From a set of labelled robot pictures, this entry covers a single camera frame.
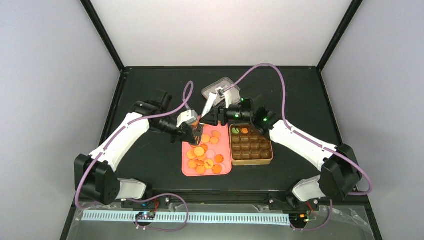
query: black frame post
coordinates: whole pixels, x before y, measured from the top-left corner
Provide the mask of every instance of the black frame post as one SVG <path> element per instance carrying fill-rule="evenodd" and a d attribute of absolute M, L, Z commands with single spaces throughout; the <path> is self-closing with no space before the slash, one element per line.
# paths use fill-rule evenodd
<path fill-rule="evenodd" d="M 124 70 L 124 64 L 121 61 L 121 58 L 118 55 L 117 50 L 115 49 L 111 38 L 109 37 L 108 33 L 106 32 L 105 27 L 102 24 L 102 21 L 100 21 L 99 15 L 97 15 L 96 10 L 94 9 L 94 6 L 90 0 L 81 0 L 82 5 L 85 8 L 85 11 L 87 12 L 88 16 L 90 17 L 92 23 L 94 24 L 95 29 L 97 29 L 98 34 L 101 37 L 101 40 L 103 41 L 104 45 L 106 46 L 107 50 L 109 51 L 110 55 L 112 56 L 113 61 L 115 62 L 116 66 L 118 67 L 119 71 L 122 72 Z"/>
<path fill-rule="evenodd" d="M 332 39 L 330 43 L 328 44 L 327 48 L 325 49 L 324 54 L 321 57 L 321 60 L 319 60 L 318 65 L 316 66 L 316 69 L 319 72 L 322 72 L 324 67 L 326 66 L 327 62 L 329 61 L 331 55 L 333 54 L 334 50 L 337 47 L 337 44 L 339 43 L 340 39 L 342 38 L 343 34 L 345 33 L 346 29 L 348 28 L 349 24 L 351 23 L 352 19 L 355 16 L 355 13 L 361 6 L 363 0 L 353 0 L 350 3 L 349 8 L 347 8 L 346 13 L 343 16 L 343 19 L 341 20 L 340 24 L 337 27 L 337 30 L 335 31 L 334 35 L 332 36 Z"/>

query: black mat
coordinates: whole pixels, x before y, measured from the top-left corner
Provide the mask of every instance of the black mat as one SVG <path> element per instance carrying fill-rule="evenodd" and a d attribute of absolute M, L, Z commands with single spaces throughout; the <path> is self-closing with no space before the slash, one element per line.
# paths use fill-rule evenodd
<path fill-rule="evenodd" d="M 127 67 L 118 107 L 112 120 L 113 132 L 136 101 L 151 97 L 153 89 L 173 95 L 170 109 L 182 102 L 187 81 L 194 82 L 189 105 L 202 112 L 206 99 L 201 90 L 213 82 L 229 77 L 234 82 L 248 67 Z M 337 129 L 328 107 L 325 90 L 314 67 L 281 67 L 287 87 L 286 117 L 297 128 L 325 142 L 339 145 Z M 270 68 L 253 71 L 239 84 L 242 96 L 262 94 L 269 110 L 281 114 L 282 87 L 277 73 Z M 227 175 L 187 177 L 181 170 L 182 144 L 169 143 L 170 136 L 148 132 L 122 159 L 117 175 L 139 179 L 162 190 L 268 191 L 286 190 L 296 180 L 307 179 L 319 172 L 305 159 L 284 146 L 273 144 L 274 159 L 270 165 L 233 166 Z"/>

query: black metal frame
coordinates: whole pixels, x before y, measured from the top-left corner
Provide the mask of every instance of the black metal frame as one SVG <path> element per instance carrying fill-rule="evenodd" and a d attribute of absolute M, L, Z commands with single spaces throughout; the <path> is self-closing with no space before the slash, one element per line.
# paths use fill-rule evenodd
<path fill-rule="evenodd" d="M 117 87 L 113 96 L 113 100 L 109 109 L 109 113 L 107 115 L 107 119 L 106 119 L 106 123 L 100 138 L 100 144 L 102 144 L 106 138 L 109 136 L 110 132 L 111 132 L 111 126 L 112 126 L 112 121 L 113 118 L 115 116 L 115 112 L 116 112 L 116 108 L 118 106 L 119 103 L 119 99 L 121 98 L 122 95 L 122 90 L 123 90 L 123 86 L 125 85 L 126 79 L 127 79 L 127 74 L 125 73 L 125 66 L 123 64 L 123 62 L 121 61 L 118 52 L 116 51 L 111 39 L 109 38 L 108 33 L 106 32 L 105 27 L 103 26 L 98 14 L 96 13 L 96 10 L 93 6 L 93 4 L 91 3 L 90 0 L 80 0 L 82 5 L 84 6 L 87 14 L 89 15 L 89 17 L 91 18 L 91 21 L 94 24 L 94 27 L 96 28 L 98 34 L 100 35 L 102 41 L 104 42 L 107 50 L 109 51 L 113 61 L 115 62 L 117 68 L 119 69 L 119 71 L 121 72 L 118 83 L 117 83 Z M 333 118 L 333 122 L 335 124 L 335 127 L 337 129 L 337 138 L 339 140 L 340 143 L 342 142 L 342 137 L 340 135 L 340 131 L 338 129 L 337 126 L 337 122 L 332 110 L 332 106 L 330 104 L 330 100 L 327 94 L 327 90 L 326 87 L 324 85 L 324 80 L 323 77 L 321 75 L 322 70 L 324 69 L 326 63 L 328 62 L 328 60 L 330 59 L 332 53 L 334 52 L 334 50 L 336 49 L 340 39 L 342 38 L 343 34 L 345 33 L 346 29 L 349 26 L 349 23 L 351 22 L 351 20 L 353 19 L 353 17 L 355 16 L 355 13 L 357 12 L 357 10 L 359 9 L 361 3 L 363 0 L 352 0 L 352 2 L 350 3 L 349 8 L 347 9 L 346 13 L 344 14 L 343 19 L 341 20 L 337 30 L 335 31 L 330 43 L 328 44 L 324 54 L 322 55 L 319 63 L 316 66 L 316 71 L 318 74 L 318 77 L 321 81 L 321 85 L 322 88 L 325 92 L 325 98 L 328 104 L 329 109 L 331 110 L 331 116 Z M 247 202 L 251 202 L 256 203 L 256 204 L 266 204 L 266 202 L 264 202 L 264 199 L 270 199 L 273 197 L 273 194 L 275 193 L 270 193 L 270 192 L 257 192 L 257 193 L 253 193 L 253 192 L 247 192 L 245 194 L 242 194 L 241 192 L 238 192 L 236 195 L 234 194 L 229 194 L 226 192 L 208 192 L 208 193 L 201 193 L 201 192 L 178 192 L 179 195 L 184 195 L 187 198 L 187 202 L 190 203 L 225 203 L 225 204 L 246 204 Z M 246 199 L 240 199 L 240 196 L 247 196 Z M 329 202 L 327 202 L 325 199 L 322 199 L 319 203 L 320 205 L 325 205 L 328 206 Z M 380 230 L 378 228 L 377 225 L 377 221 L 376 218 L 374 216 L 374 212 L 373 209 L 371 207 L 370 201 L 368 199 L 367 196 L 356 196 L 356 197 L 352 197 L 352 196 L 348 196 L 348 198 L 342 202 L 342 203 L 338 203 L 337 205 L 345 205 L 345 206 L 364 206 L 366 213 L 367 213 L 367 217 L 368 220 L 370 222 L 372 231 L 374 233 L 374 238 L 376 240 L 381 240 L 382 236 L 380 233 Z M 275 209 L 275 210 L 283 210 L 280 206 L 278 205 L 273 205 L 270 206 L 271 208 Z M 60 239 L 65 240 L 69 234 L 69 230 L 72 224 L 72 221 L 74 219 L 74 215 L 76 212 L 76 206 L 75 204 L 72 202 L 72 205 L 70 207 L 69 210 L 69 214 L 67 216 L 62 234 Z"/>

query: robotic arm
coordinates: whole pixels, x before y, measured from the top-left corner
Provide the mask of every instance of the robotic arm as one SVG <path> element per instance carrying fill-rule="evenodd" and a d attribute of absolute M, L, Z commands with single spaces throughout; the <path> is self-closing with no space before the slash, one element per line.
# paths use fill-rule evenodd
<path fill-rule="evenodd" d="M 166 92 L 162 100 L 138 101 L 126 115 L 121 125 L 110 137 L 88 156 L 80 154 L 74 161 L 75 189 L 78 188 L 88 166 L 97 158 L 97 162 L 89 172 L 80 193 L 104 205 L 116 199 L 140 199 L 146 191 L 146 184 L 136 179 L 117 178 L 115 171 L 122 158 L 147 131 L 165 132 L 171 135 L 171 143 L 183 141 L 196 142 L 189 124 L 197 120 L 193 111 L 180 114 L 178 120 L 171 116 L 141 119 L 143 116 L 162 114 L 167 111 L 172 97 Z"/>
<path fill-rule="evenodd" d="M 333 201 L 343 201 L 361 180 L 362 174 L 343 159 L 324 151 L 324 148 L 338 152 L 358 164 L 351 147 L 342 144 L 337 147 L 323 142 L 304 131 L 284 122 L 277 115 L 260 107 L 254 111 L 254 101 L 242 98 L 240 104 L 231 104 L 228 108 L 220 103 L 200 119 L 200 123 L 217 126 L 226 125 L 229 120 L 249 122 L 261 135 L 281 144 L 310 162 L 321 174 L 299 181 L 291 193 L 301 202 L 310 199 L 329 197 Z"/>

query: white backdrop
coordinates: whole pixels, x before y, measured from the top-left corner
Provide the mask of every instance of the white backdrop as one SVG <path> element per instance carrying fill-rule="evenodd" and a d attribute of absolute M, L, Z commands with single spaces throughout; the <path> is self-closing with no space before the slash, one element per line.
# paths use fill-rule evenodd
<path fill-rule="evenodd" d="M 316 66 L 351 0 L 91 0 L 125 66 Z"/>

